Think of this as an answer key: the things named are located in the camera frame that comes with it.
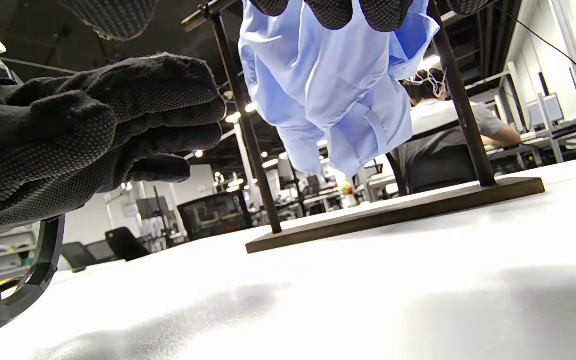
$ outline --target blue cloth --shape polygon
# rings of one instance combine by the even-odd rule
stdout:
[[[244,0],[239,54],[257,111],[277,128],[295,169],[320,174],[317,143],[330,165],[355,175],[413,135],[410,100],[398,80],[412,77],[439,30],[415,0],[402,28],[377,32],[361,11],[327,30],[302,1],[277,17]],[[359,0],[353,0],[361,9]]]

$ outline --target black glove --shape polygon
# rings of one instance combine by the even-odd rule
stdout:
[[[153,21],[158,0],[59,0],[102,39],[130,41]]]
[[[303,1],[326,29],[343,29],[353,18],[352,0]],[[496,0],[448,0],[448,4],[455,13],[468,16],[480,11],[491,1]],[[267,16],[280,16],[288,7],[288,0],[250,0],[250,3]],[[377,32],[385,33],[394,32],[402,27],[412,3],[413,0],[359,0],[368,25]]]
[[[126,182],[183,182],[162,154],[208,150],[226,104],[198,59],[128,59],[70,77],[0,80],[0,227],[82,207]]]
[[[266,16],[280,16],[289,0],[249,0]],[[352,0],[303,0],[321,25],[330,30],[343,29],[353,18]],[[102,38],[126,41],[146,30],[153,20],[157,0],[59,0],[90,25]],[[480,11],[496,0],[448,0],[450,9],[462,16]],[[378,32],[390,33],[402,27],[413,0],[359,0],[368,25]]]

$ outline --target black ceiling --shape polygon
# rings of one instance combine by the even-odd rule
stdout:
[[[442,14],[450,12],[446,0],[437,1]],[[516,18],[521,1],[499,0],[494,7],[489,6],[467,18],[455,18],[447,25],[467,85],[503,71],[515,29],[509,15]],[[224,84],[222,91],[228,91],[226,73],[210,25],[205,23],[190,33],[181,28],[181,21],[194,13],[201,3],[202,0],[159,0],[155,18],[146,32],[133,41],[119,43],[100,39],[55,0],[0,0],[0,40],[7,47],[2,56],[17,60],[7,61],[7,64],[20,78],[29,80],[42,76],[67,76],[68,73],[23,62],[67,71],[86,71],[129,57],[166,51],[205,60],[217,84]],[[242,3],[237,2],[222,13],[233,49],[236,49],[239,39],[242,12]],[[243,77],[240,76],[239,80],[243,82]],[[471,90],[470,95],[495,86],[498,82],[490,82]],[[229,107],[230,112],[235,111],[233,104]],[[222,123],[224,133],[233,129],[230,123]],[[273,127],[256,114],[253,123],[261,151],[268,152],[270,157],[284,151]],[[211,164],[215,171],[222,173],[242,171],[242,158],[234,136],[191,162]]]

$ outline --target black office chair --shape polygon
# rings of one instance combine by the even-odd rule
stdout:
[[[191,242],[253,228],[241,190],[182,203],[177,209]]]
[[[90,254],[92,254],[92,256],[94,256],[97,264],[109,263],[119,260],[106,240],[87,244],[86,249],[90,252]]]
[[[105,241],[119,260],[132,262],[151,254],[127,227],[119,227],[105,233]]]
[[[95,265],[97,260],[82,243],[66,243],[61,246],[61,255],[66,258],[74,272]]]
[[[441,134],[441,137],[448,137],[452,134],[464,136],[459,120],[455,120],[436,129],[414,135],[406,143],[423,141],[423,139],[438,134]],[[440,142],[441,139],[437,139],[435,141],[436,146]],[[408,194],[419,194],[478,180],[467,145],[448,146],[435,151],[436,147],[428,148],[424,152],[431,155],[405,163],[403,166],[404,174],[401,171],[395,171],[395,175],[403,177],[402,183],[407,187]]]

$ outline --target garment rack stand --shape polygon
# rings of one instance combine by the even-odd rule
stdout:
[[[460,119],[461,128],[466,137],[470,156],[479,179],[478,184],[460,187],[450,191],[432,194],[430,196],[413,197],[403,202],[393,203],[378,209],[366,210],[357,214],[348,214],[338,218],[327,219],[308,225],[282,230],[277,208],[270,192],[268,178],[262,166],[262,157],[259,144],[250,116],[245,111],[245,94],[241,82],[238,80],[235,60],[228,43],[224,23],[220,12],[227,9],[238,0],[213,0],[199,7],[198,11],[182,21],[182,27],[190,32],[206,21],[210,21],[221,60],[226,69],[226,75],[241,114],[239,119],[244,133],[250,162],[258,180],[263,205],[268,215],[272,233],[263,235],[248,244],[246,251],[249,254],[259,253],[286,246],[302,244],[314,240],[327,239],[358,231],[381,228],[383,226],[426,219],[439,215],[450,214],[463,210],[493,205],[503,201],[523,198],[546,191],[541,178],[508,177],[495,180],[492,167],[484,148],[479,128],[475,121],[473,109],[462,80],[462,73],[457,66],[455,53],[450,44],[448,33],[443,26],[441,12],[435,0],[430,0],[428,16],[433,18],[440,26],[439,32],[432,40],[441,64],[446,69],[446,82],[455,109]]]

